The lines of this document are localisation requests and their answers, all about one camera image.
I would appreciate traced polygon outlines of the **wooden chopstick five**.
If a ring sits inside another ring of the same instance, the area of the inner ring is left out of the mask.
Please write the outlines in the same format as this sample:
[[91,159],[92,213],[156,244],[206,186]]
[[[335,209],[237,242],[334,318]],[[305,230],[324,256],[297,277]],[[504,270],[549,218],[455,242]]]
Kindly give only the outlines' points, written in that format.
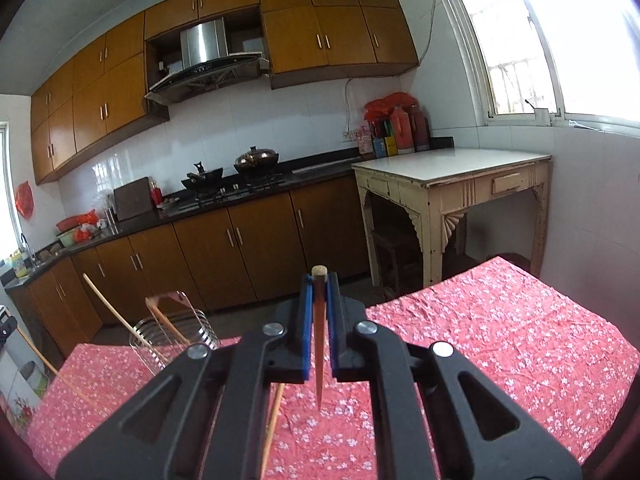
[[152,315],[154,315],[163,324],[163,326],[165,326],[175,336],[175,338],[180,342],[180,344],[185,344],[186,346],[190,344],[190,341],[188,341],[186,337],[183,336],[183,334],[178,331],[178,328],[174,324],[172,324],[170,322],[170,319],[166,315],[164,315],[163,312],[157,307],[157,304],[158,304],[157,299],[146,298],[145,304],[150,310],[150,312],[152,313]]

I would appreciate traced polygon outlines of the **dark wooden cutting board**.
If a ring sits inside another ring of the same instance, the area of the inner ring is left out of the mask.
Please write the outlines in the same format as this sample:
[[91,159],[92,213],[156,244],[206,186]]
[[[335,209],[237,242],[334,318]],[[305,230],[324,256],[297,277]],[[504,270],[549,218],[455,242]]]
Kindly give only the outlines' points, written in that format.
[[150,179],[143,177],[115,188],[114,207],[119,222],[153,211],[155,204],[151,195]]

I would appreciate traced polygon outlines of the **red floral tablecloth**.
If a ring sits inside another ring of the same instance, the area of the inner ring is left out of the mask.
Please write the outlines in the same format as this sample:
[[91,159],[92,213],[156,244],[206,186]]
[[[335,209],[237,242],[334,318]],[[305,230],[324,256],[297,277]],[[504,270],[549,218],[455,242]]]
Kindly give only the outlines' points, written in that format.
[[[406,341],[450,342],[585,463],[614,425],[639,353],[604,318],[500,258],[369,310]],[[127,346],[78,344],[27,430],[37,463],[62,458],[150,380]],[[284,390],[266,475],[371,479],[369,388],[326,381]]]

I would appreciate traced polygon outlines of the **red plastic bag on wall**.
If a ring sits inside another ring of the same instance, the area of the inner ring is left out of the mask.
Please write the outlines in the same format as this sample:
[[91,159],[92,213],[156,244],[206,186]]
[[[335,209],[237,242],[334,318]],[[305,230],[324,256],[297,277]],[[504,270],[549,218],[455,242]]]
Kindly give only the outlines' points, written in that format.
[[30,220],[34,214],[34,196],[28,181],[17,185],[14,191],[15,208],[18,214],[25,220]]

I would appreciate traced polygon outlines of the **yellow dish soap bottle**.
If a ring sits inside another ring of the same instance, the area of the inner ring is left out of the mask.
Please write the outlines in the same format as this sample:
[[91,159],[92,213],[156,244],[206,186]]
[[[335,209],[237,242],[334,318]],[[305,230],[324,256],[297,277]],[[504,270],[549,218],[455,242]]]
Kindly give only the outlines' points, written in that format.
[[24,254],[20,250],[10,255],[10,263],[16,278],[24,278],[28,274]]

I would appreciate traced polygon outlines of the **lidded dark cooking pot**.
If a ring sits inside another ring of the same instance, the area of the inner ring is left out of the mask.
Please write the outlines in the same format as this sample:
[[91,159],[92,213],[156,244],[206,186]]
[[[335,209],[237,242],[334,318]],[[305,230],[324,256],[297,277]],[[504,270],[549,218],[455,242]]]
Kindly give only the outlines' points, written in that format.
[[272,148],[252,146],[234,162],[235,171],[246,178],[262,178],[273,174],[279,165],[280,154]]

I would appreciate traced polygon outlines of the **green basin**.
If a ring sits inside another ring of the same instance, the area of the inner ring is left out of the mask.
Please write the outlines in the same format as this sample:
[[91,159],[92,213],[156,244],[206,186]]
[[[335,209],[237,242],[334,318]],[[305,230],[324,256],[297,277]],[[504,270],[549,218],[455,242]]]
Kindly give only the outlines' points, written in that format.
[[76,228],[73,228],[66,232],[58,234],[58,241],[64,248],[75,245],[77,243],[77,240],[76,240],[77,231],[78,231],[78,226],[76,226]]

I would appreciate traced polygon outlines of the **wooden chopstick seven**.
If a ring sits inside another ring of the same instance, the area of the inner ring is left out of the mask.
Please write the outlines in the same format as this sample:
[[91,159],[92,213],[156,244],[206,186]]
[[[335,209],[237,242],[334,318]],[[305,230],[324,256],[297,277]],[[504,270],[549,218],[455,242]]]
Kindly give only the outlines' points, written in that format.
[[316,376],[316,403],[321,410],[323,396],[323,369],[324,369],[324,333],[326,332],[326,282],[328,281],[328,269],[325,266],[314,266],[311,269],[312,277],[312,306],[314,307],[314,367]]

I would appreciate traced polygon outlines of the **wooden chopstick three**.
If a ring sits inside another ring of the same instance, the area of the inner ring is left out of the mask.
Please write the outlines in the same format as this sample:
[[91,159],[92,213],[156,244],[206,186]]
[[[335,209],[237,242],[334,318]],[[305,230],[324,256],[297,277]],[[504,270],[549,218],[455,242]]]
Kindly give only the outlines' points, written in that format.
[[93,344],[78,344],[70,356],[60,366],[54,365],[32,341],[26,330],[17,326],[17,333],[35,356],[43,362],[46,369],[73,396],[84,402],[96,414],[107,417],[112,414],[114,404],[110,396],[108,381],[105,379],[103,362],[104,352]]

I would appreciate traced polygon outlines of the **colourful boxes on counter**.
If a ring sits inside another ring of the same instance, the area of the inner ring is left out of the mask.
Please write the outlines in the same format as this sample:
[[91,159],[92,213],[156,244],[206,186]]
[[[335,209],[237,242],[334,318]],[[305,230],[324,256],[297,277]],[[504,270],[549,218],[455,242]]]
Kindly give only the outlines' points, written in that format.
[[363,159],[385,158],[398,155],[398,148],[389,119],[361,125],[357,134],[358,150]]

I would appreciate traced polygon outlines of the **gas stove top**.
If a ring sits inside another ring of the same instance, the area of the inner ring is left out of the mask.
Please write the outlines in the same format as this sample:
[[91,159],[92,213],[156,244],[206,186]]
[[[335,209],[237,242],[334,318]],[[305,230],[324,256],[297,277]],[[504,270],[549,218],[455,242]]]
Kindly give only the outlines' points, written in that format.
[[186,211],[206,207],[214,203],[224,203],[229,200],[272,190],[288,182],[286,174],[268,174],[265,177],[246,178],[230,176],[223,178],[206,191],[195,192],[191,197],[180,198],[177,202],[178,211]]

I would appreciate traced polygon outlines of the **wooden chopstick one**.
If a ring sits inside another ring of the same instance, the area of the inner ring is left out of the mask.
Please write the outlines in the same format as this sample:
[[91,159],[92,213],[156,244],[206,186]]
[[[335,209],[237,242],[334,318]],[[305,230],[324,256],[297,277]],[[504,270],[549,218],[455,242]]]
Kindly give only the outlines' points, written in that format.
[[271,445],[272,445],[274,433],[276,432],[277,422],[280,414],[280,406],[281,406],[283,391],[284,391],[284,384],[279,384],[277,386],[276,394],[274,395],[273,404],[272,404],[270,415],[269,415],[264,449],[262,450],[262,469],[260,470],[260,478],[265,477],[265,473],[267,470]]

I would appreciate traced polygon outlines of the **wooden chopstick six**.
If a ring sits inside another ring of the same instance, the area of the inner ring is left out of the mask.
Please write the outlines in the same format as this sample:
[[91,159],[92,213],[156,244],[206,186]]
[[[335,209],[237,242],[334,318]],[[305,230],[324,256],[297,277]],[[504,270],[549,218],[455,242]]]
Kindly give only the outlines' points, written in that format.
[[138,352],[140,358],[149,364],[149,368],[151,370],[161,370],[167,364],[167,360],[161,355],[158,354],[152,344],[143,337],[142,333],[134,328],[127,320],[124,318],[117,309],[107,300],[107,298],[102,294],[102,292],[96,287],[96,284],[91,281],[91,278],[88,277],[87,273],[82,274],[82,278],[91,288],[91,290],[96,294],[99,300],[104,304],[104,306],[111,312],[112,315],[116,318],[116,320],[122,324],[129,333],[129,335],[134,338],[134,344],[132,348]]

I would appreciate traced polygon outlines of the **metal cup on windowsill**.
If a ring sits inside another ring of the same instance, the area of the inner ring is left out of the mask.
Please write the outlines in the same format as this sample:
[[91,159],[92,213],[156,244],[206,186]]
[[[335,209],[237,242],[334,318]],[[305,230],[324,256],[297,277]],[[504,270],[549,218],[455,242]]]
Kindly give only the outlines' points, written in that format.
[[532,108],[534,112],[535,124],[537,126],[550,127],[552,125],[552,117],[548,107],[536,106],[528,99],[525,99],[525,103]]

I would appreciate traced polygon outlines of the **left window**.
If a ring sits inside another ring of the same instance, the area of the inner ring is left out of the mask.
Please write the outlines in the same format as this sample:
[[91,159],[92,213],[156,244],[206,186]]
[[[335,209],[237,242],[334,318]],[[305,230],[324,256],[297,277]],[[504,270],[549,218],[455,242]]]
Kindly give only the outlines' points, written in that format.
[[6,260],[20,248],[20,228],[16,218],[10,166],[9,125],[1,123],[0,170],[0,257]]

